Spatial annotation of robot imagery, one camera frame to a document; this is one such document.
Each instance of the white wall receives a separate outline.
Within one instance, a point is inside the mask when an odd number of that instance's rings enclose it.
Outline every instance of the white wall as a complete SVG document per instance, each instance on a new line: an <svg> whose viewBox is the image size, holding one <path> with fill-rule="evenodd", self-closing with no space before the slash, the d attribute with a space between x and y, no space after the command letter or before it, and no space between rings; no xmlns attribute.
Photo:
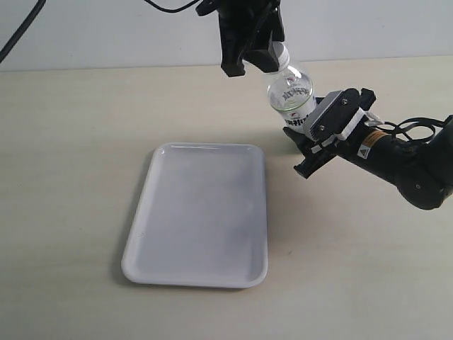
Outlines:
<svg viewBox="0 0 453 340"><path fill-rule="evenodd" d="M188 0L156 0L177 7ZM0 1L0 45L35 0ZM293 58L453 54L452 0L282 0ZM217 64L217 17L142 0L47 0L1 70Z"/></svg>

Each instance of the clear plastic bottle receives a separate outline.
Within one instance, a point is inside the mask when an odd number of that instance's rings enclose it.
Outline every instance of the clear plastic bottle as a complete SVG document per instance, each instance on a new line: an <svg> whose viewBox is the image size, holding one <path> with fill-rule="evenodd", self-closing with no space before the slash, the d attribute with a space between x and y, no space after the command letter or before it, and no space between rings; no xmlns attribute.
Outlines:
<svg viewBox="0 0 453 340"><path fill-rule="evenodd" d="M289 63L289 52L283 43L274 42L273 46L280 69L265 75L269 103L289 128L302 132L306 117L316 107L313 83L300 67Z"/></svg>

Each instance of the yellow warning label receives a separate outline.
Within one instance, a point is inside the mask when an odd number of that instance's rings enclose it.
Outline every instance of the yellow warning label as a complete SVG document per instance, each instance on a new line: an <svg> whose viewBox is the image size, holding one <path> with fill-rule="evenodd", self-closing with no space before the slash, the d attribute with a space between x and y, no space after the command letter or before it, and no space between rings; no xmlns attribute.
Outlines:
<svg viewBox="0 0 453 340"><path fill-rule="evenodd" d="M385 132L375 130L375 131L371 132L364 139L364 141L362 142L362 145L371 148L371 147L373 147L373 145L375 145L377 143L378 140L380 140L384 136L387 136L387 134Z"/></svg>

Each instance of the bottle label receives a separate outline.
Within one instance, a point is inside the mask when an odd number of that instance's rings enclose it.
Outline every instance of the bottle label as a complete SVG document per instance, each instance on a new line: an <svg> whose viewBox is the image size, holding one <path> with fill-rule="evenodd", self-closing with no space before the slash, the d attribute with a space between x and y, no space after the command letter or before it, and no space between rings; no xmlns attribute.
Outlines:
<svg viewBox="0 0 453 340"><path fill-rule="evenodd" d="M316 99L311 97L304 105L291 111L278 111L277 112L285 120L287 127L294 131L303 133L303 125L309 114L313 112L316 107Z"/></svg>

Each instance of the white tray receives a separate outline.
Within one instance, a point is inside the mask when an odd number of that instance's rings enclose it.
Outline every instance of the white tray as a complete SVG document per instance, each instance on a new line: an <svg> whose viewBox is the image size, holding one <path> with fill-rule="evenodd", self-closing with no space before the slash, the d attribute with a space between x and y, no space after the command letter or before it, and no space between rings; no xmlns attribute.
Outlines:
<svg viewBox="0 0 453 340"><path fill-rule="evenodd" d="M135 283L249 288L268 270L264 155L253 145L158 148L122 270Z"/></svg>

